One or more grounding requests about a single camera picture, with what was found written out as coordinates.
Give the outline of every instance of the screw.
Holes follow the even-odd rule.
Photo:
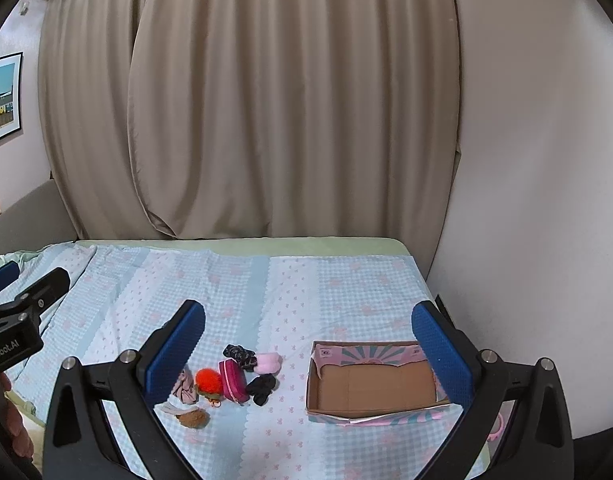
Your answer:
[[[542,368],[544,368],[544,370],[548,372],[550,372],[551,370],[553,370],[553,368],[555,368],[555,363],[551,361],[548,357],[540,359],[540,364],[542,365]]]
[[[135,350],[125,350],[120,354],[120,361],[122,361],[123,363],[130,363],[137,356],[138,353]]]
[[[481,360],[485,363],[492,364],[497,361],[497,354],[493,350],[482,350]]]
[[[70,370],[77,364],[77,359],[73,356],[67,357],[64,361],[62,361],[62,368],[64,370]]]

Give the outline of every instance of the pink plastic object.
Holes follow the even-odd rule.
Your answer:
[[[220,361],[220,375],[224,385],[224,397],[233,402],[246,402],[249,395],[246,393],[246,378],[244,372],[232,359]]]
[[[258,364],[253,368],[253,371],[259,375],[276,374],[282,368],[280,354],[271,352],[270,354],[255,354]]]

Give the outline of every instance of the light blue checkered sheet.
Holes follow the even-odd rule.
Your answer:
[[[413,479],[459,416],[453,407],[441,420],[344,428],[310,422],[304,413],[314,340],[413,338],[411,309],[429,291],[410,256],[236,257],[61,244],[23,264],[0,303],[56,266],[69,271],[72,289],[43,319],[42,352],[10,370],[14,389],[35,404],[41,419],[65,357],[90,364],[139,348],[186,299],[206,310],[192,370],[216,368],[228,343],[284,357],[280,387],[264,407],[225,401],[212,409],[202,401],[211,416],[204,430],[158,412],[206,480]],[[114,405],[106,407],[130,468],[148,477]],[[482,470],[478,459],[471,476]]]

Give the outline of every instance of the human hand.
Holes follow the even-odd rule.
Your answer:
[[[5,392],[11,391],[11,381],[6,374],[0,374],[0,382]],[[33,457],[33,442],[24,427],[22,416],[15,404],[6,399],[6,427],[13,436],[13,450],[18,456]]]

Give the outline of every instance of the framed picture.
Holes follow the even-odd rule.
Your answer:
[[[0,139],[20,129],[22,53],[0,57]]]

